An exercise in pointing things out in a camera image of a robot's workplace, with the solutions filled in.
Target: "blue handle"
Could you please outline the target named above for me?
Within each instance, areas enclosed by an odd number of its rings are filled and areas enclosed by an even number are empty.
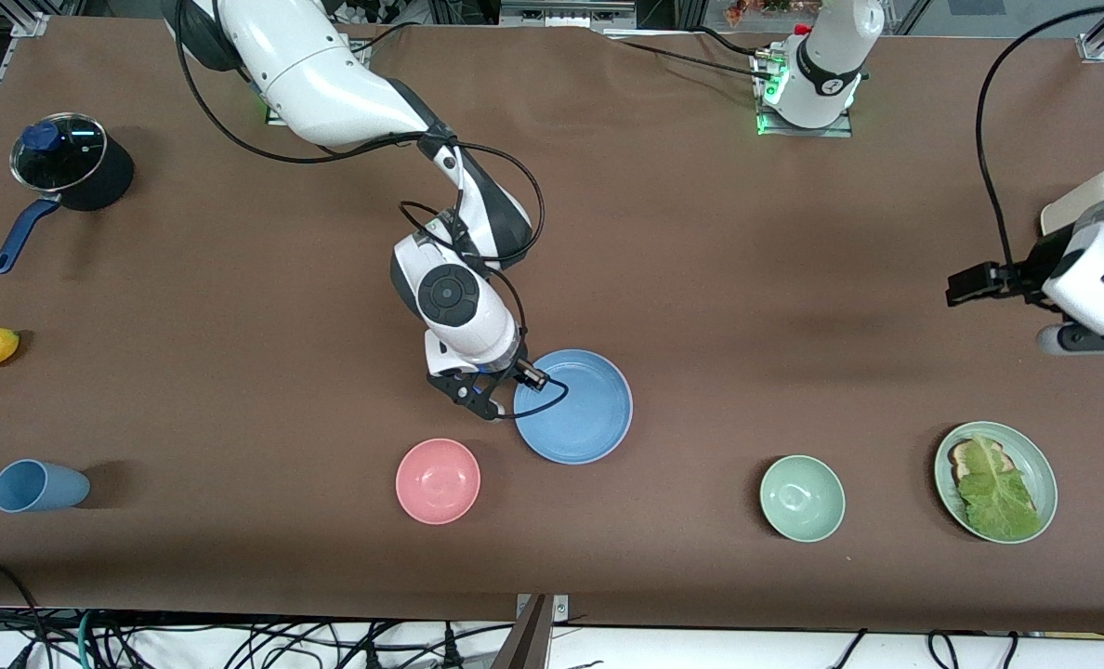
[[[15,258],[20,257],[20,252],[24,249],[31,229],[35,227],[35,221],[55,212],[60,206],[61,203],[56,200],[41,199],[28,204],[28,209],[20,212],[20,217],[17,217],[15,224],[8,233],[8,240],[0,248],[0,274],[11,272],[11,267],[15,267]]]

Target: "lettuce leaf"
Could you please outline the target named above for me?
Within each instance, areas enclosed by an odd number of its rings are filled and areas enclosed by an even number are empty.
[[[1040,529],[1040,513],[1031,502],[1019,469],[1002,471],[1001,446],[987,437],[966,442],[964,457],[969,472],[956,489],[965,500],[965,518],[978,533],[1015,542]]]

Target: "saucepan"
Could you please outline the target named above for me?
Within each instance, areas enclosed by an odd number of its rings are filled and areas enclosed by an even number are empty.
[[[100,123],[66,113],[24,128],[11,151],[11,173],[41,197],[15,217],[0,249],[0,274],[15,266],[35,221],[59,208],[108,206],[131,185],[135,163]]]

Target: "blue cup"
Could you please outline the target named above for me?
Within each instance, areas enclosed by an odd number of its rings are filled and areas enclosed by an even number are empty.
[[[89,479],[51,461],[17,460],[0,471],[0,511],[71,508],[89,495]]]

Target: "green cable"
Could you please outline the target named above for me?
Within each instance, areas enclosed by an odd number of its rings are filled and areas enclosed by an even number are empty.
[[[81,624],[77,625],[77,658],[81,660],[81,669],[89,669],[89,660],[85,658],[85,633],[89,630],[89,613],[85,613],[81,617]]]

